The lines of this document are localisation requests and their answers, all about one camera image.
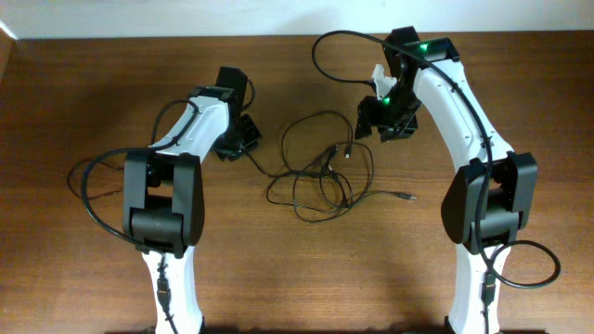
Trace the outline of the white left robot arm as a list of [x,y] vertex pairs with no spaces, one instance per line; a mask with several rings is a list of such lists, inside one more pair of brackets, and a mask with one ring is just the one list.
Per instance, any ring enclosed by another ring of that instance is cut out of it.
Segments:
[[194,276],[205,222],[201,165],[209,152],[236,161],[257,147],[261,133],[244,112],[252,86],[242,70],[220,68],[214,85],[183,99],[184,113],[166,135],[151,138],[148,153],[126,156],[123,231],[149,269],[157,310],[149,333],[204,329]]

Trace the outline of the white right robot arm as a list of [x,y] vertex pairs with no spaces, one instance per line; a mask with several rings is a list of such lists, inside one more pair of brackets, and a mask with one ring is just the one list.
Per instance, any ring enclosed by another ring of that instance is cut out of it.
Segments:
[[500,288],[521,286],[503,276],[503,267],[512,247],[522,245],[517,235],[528,222],[536,160],[516,153],[488,120],[449,38],[423,41],[405,27],[392,30],[381,46],[388,65],[373,71],[374,94],[359,104],[355,136],[408,138],[418,128],[418,109],[430,112],[455,172],[441,204],[457,254],[446,325],[452,333],[498,333]]

